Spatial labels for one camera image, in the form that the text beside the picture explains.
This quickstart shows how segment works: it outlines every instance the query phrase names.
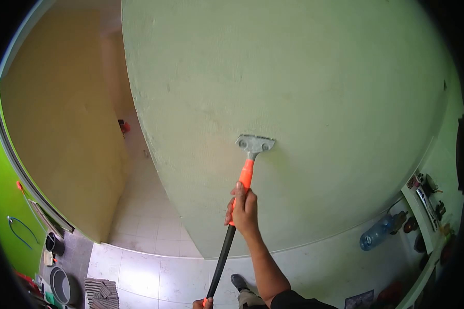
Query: plastic bottle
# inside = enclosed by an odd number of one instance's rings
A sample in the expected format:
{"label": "plastic bottle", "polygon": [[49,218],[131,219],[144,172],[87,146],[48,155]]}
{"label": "plastic bottle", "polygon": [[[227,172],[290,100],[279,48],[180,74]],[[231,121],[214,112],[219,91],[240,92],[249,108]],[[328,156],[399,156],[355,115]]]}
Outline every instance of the plastic bottle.
{"label": "plastic bottle", "polygon": [[377,245],[381,244],[387,235],[393,231],[394,218],[391,214],[387,213],[383,218],[378,220],[369,230],[361,235],[359,245],[364,251],[370,251]]}

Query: gray basin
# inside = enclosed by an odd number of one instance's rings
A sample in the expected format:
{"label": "gray basin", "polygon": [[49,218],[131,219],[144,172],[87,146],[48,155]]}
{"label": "gray basin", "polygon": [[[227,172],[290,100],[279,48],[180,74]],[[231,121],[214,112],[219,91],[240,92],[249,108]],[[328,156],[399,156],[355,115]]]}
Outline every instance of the gray basin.
{"label": "gray basin", "polygon": [[74,304],[79,299],[80,288],[77,281],[58,266],[51,270],[50,286],[53,295],[62,305]]}

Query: white tile floor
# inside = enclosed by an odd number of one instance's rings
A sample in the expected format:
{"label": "white tile floor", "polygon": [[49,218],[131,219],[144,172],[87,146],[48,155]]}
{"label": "white tile floor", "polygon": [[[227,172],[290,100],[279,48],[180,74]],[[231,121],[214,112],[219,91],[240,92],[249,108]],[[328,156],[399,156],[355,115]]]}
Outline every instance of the white tile floor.
{"label": "white tile floor", "polygon": [[[376,297],[395,279],[408,279],[410,267],[399,235],[369,252],[359,248],[359,237],[374,222],[308,246],[274,253],[273,257],[292,289],[304,297],[314,297],[339,308],[344,307],[347,297],[371,289]],[[206,295],[216,262],[94,244],[88,276],[116,281],[121,308],[192,308],[194,300]],[[254,290],[251,259],[227,260],[214,308],[238,307],[238,292],[229,280],[234,272],[243,275]]]}
{"label": "white tile floor", "polygon": [[132,172],[117,205],[108,243],[163,256],[201,257],[161,184],[135,111],[124,120],[131,125],[125,143]]}

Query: pant leg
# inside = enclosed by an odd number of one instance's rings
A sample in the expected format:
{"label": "pant leg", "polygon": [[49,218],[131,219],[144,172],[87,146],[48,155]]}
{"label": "pant leg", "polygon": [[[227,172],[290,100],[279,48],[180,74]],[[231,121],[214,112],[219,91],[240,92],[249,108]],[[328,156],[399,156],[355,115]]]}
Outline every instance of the pant leg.
{"label": "pant leg", "polygon": [[239,297],[237,297],[237,300],[239,300],[239,309],[242,309],[244,304],[247,304],[247,306],[256,306],[256,305],[265,305],[265,302],[256,294],[251,292],[248,289],[243,289],[239,293]]}

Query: black shoe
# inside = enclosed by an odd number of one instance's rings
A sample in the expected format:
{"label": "black shoe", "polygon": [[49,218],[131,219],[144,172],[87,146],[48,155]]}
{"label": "black shoe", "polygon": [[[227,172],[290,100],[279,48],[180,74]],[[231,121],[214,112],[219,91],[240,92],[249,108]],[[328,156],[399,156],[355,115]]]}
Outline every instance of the black shoe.
{"label": "black shoe", "polygon": [[232,276],[230,276],[230,281],[232,281],[232,284],[239,290],[239,292],[241,290],[248,289],[246,280],[244,280],[244,278],[242,278],[242,276],[237,273],[234,273]]}

